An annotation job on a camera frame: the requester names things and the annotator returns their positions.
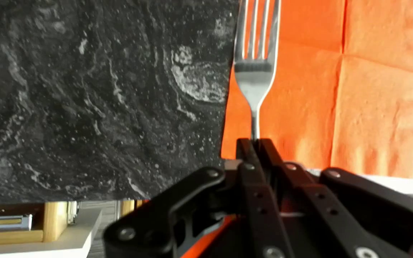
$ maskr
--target fork handle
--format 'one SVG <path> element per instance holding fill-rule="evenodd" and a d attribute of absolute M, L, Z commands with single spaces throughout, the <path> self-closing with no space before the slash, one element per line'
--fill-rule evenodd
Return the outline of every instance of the fork handle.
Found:
<path fill-rule="evenodd" d="M 261 136 L 260 130 L 260 111 L 253 110 L 251 111 L 251 139 L 257 140 Z"/>

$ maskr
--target fork tines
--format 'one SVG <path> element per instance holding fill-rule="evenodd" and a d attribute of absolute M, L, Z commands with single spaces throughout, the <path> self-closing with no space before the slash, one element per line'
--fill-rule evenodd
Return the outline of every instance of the fork tines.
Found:
<path fill-rule="evenodd" d="M 237 33 L 235 33 L 235 60 L 243 58 L 276 58 L 277 56 L 277 40 L 278 40 L 278 21 L 280 21 L 280 0 L 274 0 L 273 4 L 273 17 L 268 17 L 271 10 L 273 0 L 243 0 L 240 4 L 240 14 L 237 20 Z M 271 18 L 270 28 L 270 40 L 267 40 L 268 34 L 268 21 Z M 258 23 L 261 24 L 260 40 L 257 40 L 258 34 Z"/>

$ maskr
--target fork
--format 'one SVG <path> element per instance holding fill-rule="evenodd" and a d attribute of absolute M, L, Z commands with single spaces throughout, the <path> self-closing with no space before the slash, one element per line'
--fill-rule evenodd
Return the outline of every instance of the fork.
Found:
<path fill-rule="evenodd" d="M 278 35 L 280 35 L 280 15 L 281 4 L 280 0 L 274 0 L 274 13 L 271 17 L 270 40 L 267 38 L 267 23 L 270 13 L 270 1 L 264 0 L 264 13 L 261 18 L 261 35 L 257 40 L 257 25 L 258 25 L 258 7 L 260 0 L 254 0 L 253 14 L 251 14 L 251 34 L 247 47 L 247 15 L 250 0 L 243 0 L 240 5 L 240 14 L 237 20 L 235 31 L 235 53 L 234 53 L 234 68 L 235 78 L 240 90 L 245 96 L 251 109 L 251 137 L 260 139 L 260 110 L 266 96 L 268 94 L 277 70 L 278 58 Z"/>

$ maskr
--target marble surface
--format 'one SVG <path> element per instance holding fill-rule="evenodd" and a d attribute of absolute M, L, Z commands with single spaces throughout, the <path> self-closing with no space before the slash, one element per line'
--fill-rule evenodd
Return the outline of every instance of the marble surface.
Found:
<path fill-rule="evenodd" d="M 0 0 L 0 202 L 151 197 L 220 164 L 237 0 Z"/>

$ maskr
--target orange napkin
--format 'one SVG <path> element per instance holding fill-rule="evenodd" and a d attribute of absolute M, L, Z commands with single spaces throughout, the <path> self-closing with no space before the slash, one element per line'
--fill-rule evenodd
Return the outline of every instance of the orange napkin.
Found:
<path fill-rule="evenodd" d="M 231 73 L 221 156 L 250 136 Z M 307 167 L 413 176 L 413 0 L 283 1 L 261 137 Z"/>

